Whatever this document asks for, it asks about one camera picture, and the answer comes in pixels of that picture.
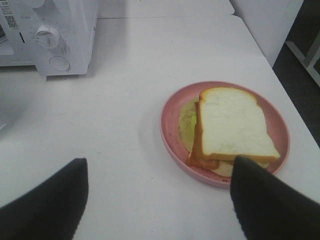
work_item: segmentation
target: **white microwave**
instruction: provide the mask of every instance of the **white microwave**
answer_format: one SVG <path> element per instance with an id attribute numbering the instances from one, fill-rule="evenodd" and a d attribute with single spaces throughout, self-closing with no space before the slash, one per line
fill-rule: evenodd
<path id="1" fill-rule="evenodd" d="M 0 0 L 0 66 L 86 74 L 97 11 L 98 0 Z"/>

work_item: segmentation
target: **white table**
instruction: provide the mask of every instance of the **white table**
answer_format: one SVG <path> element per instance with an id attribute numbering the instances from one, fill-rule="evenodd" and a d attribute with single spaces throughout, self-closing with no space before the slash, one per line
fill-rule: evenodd
<path id="1" fill-rule="evenodd" d="M 320 202 L 320 150 L 236 16 L 99 20 L 86 76 L 0 71 L 0 106 L 15 118 L 0 140 L 0 206 L 86 157 L 89 197 L 76 240 L 245 239 L 229 191 L 186 174 L 161 139 L 163 104 L 199 81 L 269 99 L 291 136 L 276 175 Z"/>
<path id="2" fill-rule="evenodd" d="M 231 15 L 229 0 L 100 0 L 98 18 L 159 18 Z"/>

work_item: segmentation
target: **gray floor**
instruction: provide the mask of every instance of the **gray floor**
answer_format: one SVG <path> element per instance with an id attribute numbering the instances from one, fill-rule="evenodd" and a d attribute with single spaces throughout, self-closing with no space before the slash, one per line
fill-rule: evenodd
<path id="1" fill-rule="evenodd" d="M 305 0 L 287 40 L 293 41 L 306 55 L 319 31 L 320 0 Z M 315 68 L 320 73 L 320 60 Z M 273 70 L 320 146 L 320 87 L 286 45 L 283 45 Z"/>

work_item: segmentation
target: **bread slice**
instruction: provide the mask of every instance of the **bread slice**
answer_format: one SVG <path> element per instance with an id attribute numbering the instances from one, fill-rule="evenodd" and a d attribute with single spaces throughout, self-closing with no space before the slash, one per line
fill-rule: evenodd
<path id="1" fill-rule="evenodd" d="M 275 162 L 280 154 L 267 132 L 265 115 L 254 95 L 234 87 L 213 87 L 200 93 L 192 153 L 187 165 L 246 156 L 260 163 Z"/>

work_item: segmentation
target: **sandwich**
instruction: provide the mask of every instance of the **sandwich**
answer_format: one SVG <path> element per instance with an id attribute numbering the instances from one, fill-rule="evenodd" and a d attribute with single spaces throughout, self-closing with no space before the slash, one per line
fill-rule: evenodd
<path id="1" fill-rule="evenodd" d="M 211 170 L 229 177 L 236 156 L 245 156 L 262 167 L 277 161 L 280 157 L 271 137 L 268 135 L 266 119 L 258 101 L 251 93 L 234 87 L 212 87 L 202 91 L 198 101 L 180 112 L 179 132 L 182 143 L 190 152 L 186 164 Z M 194 131 L 186 135 L 186 121 Z"/>

